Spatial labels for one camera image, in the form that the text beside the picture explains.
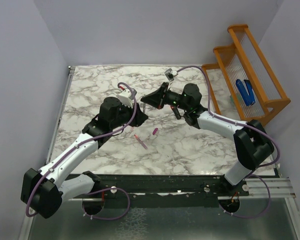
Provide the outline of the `purple pen cap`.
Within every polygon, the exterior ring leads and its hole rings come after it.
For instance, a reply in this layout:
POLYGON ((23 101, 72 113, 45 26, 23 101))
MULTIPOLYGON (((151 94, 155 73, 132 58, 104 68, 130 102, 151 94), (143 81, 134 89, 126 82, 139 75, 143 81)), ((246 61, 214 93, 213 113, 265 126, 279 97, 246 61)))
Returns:
POLYGON ((157 131, 158 131, 158 128, 156 127, 156 128, 153 130, 152 134, 155 135, 155 134, 157 133, 157 131))

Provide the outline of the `pink marker pen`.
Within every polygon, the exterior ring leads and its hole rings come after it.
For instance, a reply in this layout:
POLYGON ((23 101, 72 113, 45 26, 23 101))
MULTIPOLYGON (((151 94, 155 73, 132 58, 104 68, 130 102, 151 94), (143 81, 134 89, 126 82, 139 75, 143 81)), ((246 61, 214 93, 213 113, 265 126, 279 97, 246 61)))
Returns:
POLYGON ((134 135, 135 139, 139 142, 139 144, 145 149, 147 150, 148 147, 146 146, 146 144, 135 134, 134 135))

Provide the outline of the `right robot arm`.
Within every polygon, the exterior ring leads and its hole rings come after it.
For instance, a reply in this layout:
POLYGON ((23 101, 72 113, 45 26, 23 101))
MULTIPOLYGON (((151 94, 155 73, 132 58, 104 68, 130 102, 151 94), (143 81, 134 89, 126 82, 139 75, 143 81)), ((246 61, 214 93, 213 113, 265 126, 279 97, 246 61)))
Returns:
POLYGON ((141 98, 141 102, 161 109, 165 105, 184 111, 185 122, 197 129, 219 134, 234 142, 237 162, 221 177, 219 189, 230 196, 238 184, 253 173, 275 150, 258 120, 236 121, 223 117, 201 105, 202 94, 196 84, 188 83, 182 93, 169 90, 164 82, 159 89, 141 98))

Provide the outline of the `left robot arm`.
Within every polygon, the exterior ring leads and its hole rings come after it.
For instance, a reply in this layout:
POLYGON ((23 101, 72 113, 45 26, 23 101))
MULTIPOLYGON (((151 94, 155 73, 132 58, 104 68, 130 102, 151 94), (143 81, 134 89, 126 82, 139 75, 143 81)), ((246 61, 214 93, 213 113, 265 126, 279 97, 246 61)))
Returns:
POLYGON ((72 179, 68 176, 113 135, 128 126, 139 127, 147 119, 134 96, 106 97, 99 113, 64 152, 40 169, 30 168, 24 174, 20 199, 26 204, 26 216, 39 214, 47 219, 69 199, 85 194, 93 198, 106 190, 91 171, 72 179))

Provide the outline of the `black orange highlighter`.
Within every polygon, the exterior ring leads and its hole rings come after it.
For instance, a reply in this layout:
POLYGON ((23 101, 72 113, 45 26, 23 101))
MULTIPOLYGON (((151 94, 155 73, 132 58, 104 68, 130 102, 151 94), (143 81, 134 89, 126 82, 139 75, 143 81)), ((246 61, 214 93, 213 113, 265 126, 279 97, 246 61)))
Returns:
POLYGON ((170 108, 171 108, 171 110, 173 111, 175 117, 176 117, 178 120, 180 120, 180 119, 182 118, 182 116, 181 116, 181 114, 180 114, 178 108, 175 107, 175 106, 171 106, 170 108))

